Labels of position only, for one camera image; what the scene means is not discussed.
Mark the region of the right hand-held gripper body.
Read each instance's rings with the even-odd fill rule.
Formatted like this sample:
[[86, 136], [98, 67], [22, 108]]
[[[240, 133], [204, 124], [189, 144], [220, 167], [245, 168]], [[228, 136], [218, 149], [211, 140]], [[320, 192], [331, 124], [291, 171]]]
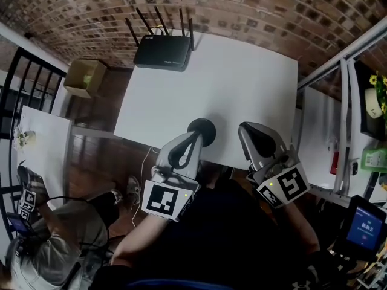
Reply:
[[247, 180], [253, 192], [273, 208], [283, 207], [310, 189], [304, 168], [293, 146], [285, 149], [279, 146], [274, 156], [261, 157], [248, 150], [246, 159], [250, 161]]

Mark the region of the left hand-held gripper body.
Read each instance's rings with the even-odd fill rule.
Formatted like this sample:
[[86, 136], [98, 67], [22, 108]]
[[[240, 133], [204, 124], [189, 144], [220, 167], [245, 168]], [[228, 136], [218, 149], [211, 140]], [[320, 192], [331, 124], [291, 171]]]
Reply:
[[145, 182], [141, 210], [178, 222], [199, 189], [197, 181], [155, 166], [152, 178]]

